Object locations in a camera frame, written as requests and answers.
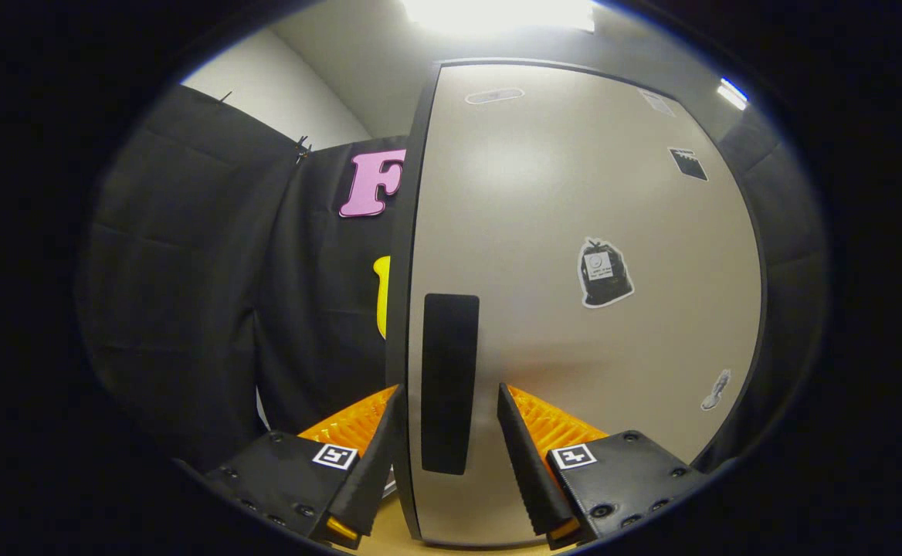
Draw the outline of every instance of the black curtain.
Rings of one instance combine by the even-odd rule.
[[[93,368],[198,469],[263,432],[256,282],[296,157],[288,137],[178,86],[98,185],[76,288]]]
[[[314,151],[283,197],[256,307],[258,387],[274,429],[300,432],[385,387],[372,265],[390,254],[401,196],[379,188],[388,208],[371,217],[338,211],[348,201],[354,156],[405,145],[406,137],[389,137]]]

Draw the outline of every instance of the orange textured pad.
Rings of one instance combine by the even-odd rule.
[[[359,402],[349,405],[330,418],[301,432],[301,439],[314,440],[325,444],[337,444],[358,450],[359,456],[365,455],[365,448],[369,446],[372,436],[376,433],[383,412],[386,411],[386,402],[395,391],[395,386],[369,395]]]
[[[514,397],[519,415],[522,415],[526,429],[537,447],[541,461],[547,466],[548,472],[551,470],[551,467],[547,465],[547,452],[550,450],[605,439],[606,436],[609,436],[584,420],[565,414],[560,409],[537,398],[536,395],[529,395],[520,388],[511,387],[509,384],[507,384],[507,388]]]

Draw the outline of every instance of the black sticker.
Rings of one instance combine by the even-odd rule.
[[[695,151],[688,148],[669,148],[667,150],[673,155],[674,162],[677,162],[677,168],[681,170],[681,173],[708,181],[705,169],[701,167],[701,162],[695,158]]]
[[[585,237],[578,254],[578,277],[582,282],[582,305],[605,307],[633,293],[633,282],[623,254],[612,243]]]

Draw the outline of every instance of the trash bag sticker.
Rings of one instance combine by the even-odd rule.
[[[623,253],[610,242],[585,237],[578,254],[578,281],[582,285],[582,305],[598,309],[633,293],[633,281]]]
[[[730,369],[723,369],[722,373],[719,374],[719,380],[715,381],[715,385],[712,386],[712,393],[706,395],[705,399],[701,402],[701,411],[707,412],[710,411],[716,405],[719,405],[719,401],[722,400],[722,391],[725,390],[726,384],[729,384],[729,379],[733,377],[733,371]]]
[[[698,161],[698,158],[695,158],[695,151],[689,148],[667,148],[667,150],[674,157],[674,162],[677,163],[677,168],[680,169],[681,173],[708,181],[708,176],[705,175],[705,168],[702,168],[701,162]]]
[[[660,98],[660,95],[649,92],[646,89],[637,89],[639,91],[639,95],[643,96],[646,99],[646,102],[649,103],[649,106],[654,110],[658,110],[660,113],[664,113],[667,116],[674,116],[674,110],[670,109],[670,106],[667,106],[666,102],[663,102],[663,98]]]

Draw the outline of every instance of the ceiling light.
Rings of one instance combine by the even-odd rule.
[[[736,96],[743,99],[743,102],[748,102],[748,100],[750,100],[747,98],[747,95],[744,95],[740,90],[738,90],[736,88],[736,85],[730,83],[729,80],[727,80],[725,77],[723,77],[722,79],[719,79],[719,82],[722,83],[722,85],[724,87],[726,87],[727,89],[732,91],[734,94],[736,94]]]
[[[595,31],[588,0],[402,0],[409,21],[441,32],[473,34],[519,27]]]
[[[726,81],[725,78],[719,80],[722,84],[719,85],[719,88],[716,90],[722,98],[726,99],[733,106],[740,110],[747,109],[747,95],[744,95],[740,90],[736,88],[736,85],[733,85],[729,81]]]

